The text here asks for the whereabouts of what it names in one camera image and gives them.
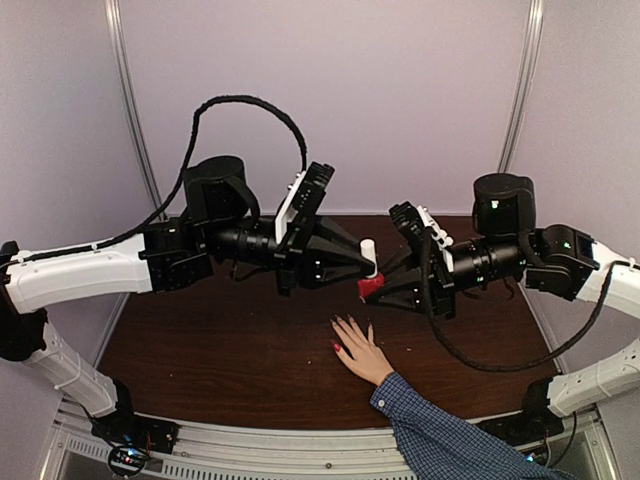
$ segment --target dark brown tabletop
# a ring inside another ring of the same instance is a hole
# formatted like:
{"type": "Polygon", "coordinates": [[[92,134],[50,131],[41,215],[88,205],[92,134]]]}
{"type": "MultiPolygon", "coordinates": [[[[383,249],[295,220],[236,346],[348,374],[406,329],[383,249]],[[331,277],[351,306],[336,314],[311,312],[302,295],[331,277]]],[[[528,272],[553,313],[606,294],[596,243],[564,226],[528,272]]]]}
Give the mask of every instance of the dark brown tabletop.
{"type": "MultiPolygon", "coordinates": [[[[404,242],[388,217],[338,217],[377,242],[384,261],[404,242]]],[[[456,240],[473,236],[467,217],[443,217],[456,240]]],[[[555,374],[553,363],[514,374],[474,371],[434,339],[424,317],[362,304],[355,282],[279,297],[272,273],[234,284],[230,265],[181,291],[131,296],[101,363],[125,382],[136,410],[181,420],[286,429],[388,425],[368,404],[373,387],[336,358],[329,319],[372,322],[390,362],[425,398],[463,418],[520,408],[527,386],[555,374]]],[[[512,364],[547,347],[520,294],[510,302],[457,297],[445,329],[474,359],[512,364]]],[[[506,297],[500,282],[485,298],[506,297]]]]}

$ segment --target white panel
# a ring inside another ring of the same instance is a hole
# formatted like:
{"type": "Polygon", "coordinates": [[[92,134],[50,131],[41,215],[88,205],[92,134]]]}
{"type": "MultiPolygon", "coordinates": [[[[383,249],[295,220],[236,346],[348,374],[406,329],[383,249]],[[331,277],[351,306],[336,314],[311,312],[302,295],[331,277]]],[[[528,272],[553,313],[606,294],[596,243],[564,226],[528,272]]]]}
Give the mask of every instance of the white panel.
{"type": "MultiPolygon", "coordinates": [[[[525,0],[122,2],[163,195],[195,108],[247,93],[289,113],[310,158],[336,167],[325,212],[386,213],[411,199],[468,213],[473,180],[499,163],[528,9],[525,0]]],[[[299,168],[292,135],[256,107],[214,111],[193,160],[239,155],[274,211],[299,168]]]]}
{"type": "MultiPolygon", "coordinates": [[[[640,257],[640,3],[547,2],[540,57],[514,159],[536,185],[539,225],[566,223],[617,253],[640,257]]],[[[551,343],[571,336],[592,305],[530,294],[551,343]]],[[[640,322],[605,309],[593,331],[564,355],[574,371],[640,335],[640,322]]],[[[637,478],[631,455],[640,416],[621,421],[638,392],[601,407],[624,478],[637,478]]]]}
{"type": "MultiPolygon", "coordinates": [[[[105,238],[150,210],[127,130],[102,0],[0,2],[0,242],[48,249],[105,238]]],[[[55,306],[89,361],[116,297],[55,306]]],[[[59,396],[0,361],[0,477],[33,479],[59,396]]]]}

